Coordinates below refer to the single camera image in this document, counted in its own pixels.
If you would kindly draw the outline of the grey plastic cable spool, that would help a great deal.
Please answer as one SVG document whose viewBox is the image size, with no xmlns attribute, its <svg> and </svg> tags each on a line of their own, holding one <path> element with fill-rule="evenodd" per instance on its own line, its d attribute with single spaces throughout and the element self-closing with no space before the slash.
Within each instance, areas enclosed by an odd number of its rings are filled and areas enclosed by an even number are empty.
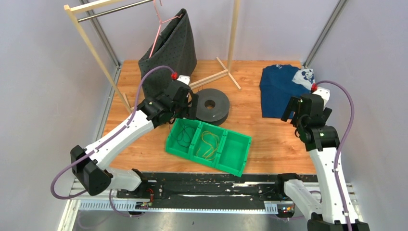
<svg viewBox="0 0 408 231">
<path fill-rule="evenodd" d="M 229 115 L 230 101 L 227 95 L 218 89 L 203 89 L 196 93 L 198 104 L 196 120 L 220 126 Z"/>
</svg>

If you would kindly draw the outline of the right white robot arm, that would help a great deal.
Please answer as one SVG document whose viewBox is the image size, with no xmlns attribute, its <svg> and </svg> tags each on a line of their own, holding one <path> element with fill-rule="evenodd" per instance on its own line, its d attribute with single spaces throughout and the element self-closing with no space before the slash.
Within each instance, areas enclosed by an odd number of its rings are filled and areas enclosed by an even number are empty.
<svg viewBox="0 0 408 231">
<path fill-rule="evenodd" d="M 368 231 L 369 224 L 360 221 L 347 192 L 337 130 L 326 125 L 331 112 L 325 106 L 325 98 L 318 94 L 290 98 L 281 120 L 286 122 L 293 115 L 291 124 L 312 159 L 321 200 L 295 173 L 278 175 L 275 194 L 280 200 L 293 201 L 304 215 L 309 231 Z"/>
</svg>

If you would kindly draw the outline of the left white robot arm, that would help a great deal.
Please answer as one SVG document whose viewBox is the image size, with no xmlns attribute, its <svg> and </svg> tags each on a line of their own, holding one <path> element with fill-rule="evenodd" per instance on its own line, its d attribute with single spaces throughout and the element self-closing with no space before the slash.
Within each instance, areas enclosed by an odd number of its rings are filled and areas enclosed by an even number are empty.
<svg viewBox="0 0 408 231">
<path fill-rule="evenodd" d="M 136 169 L 110 168 L 110 163 L 134 141 L 173 118 L 194 120 L 198 95 L 189 86 L 188 76 L 179 76 L 155 97 L 144 99 L 129 117 L 107 135 L 85 148 L 70 152 L 73 174 L 91 196 L 105 190 L 123 189 L 135 198 L 146 195 L 145 177 Z"/>
</svg>

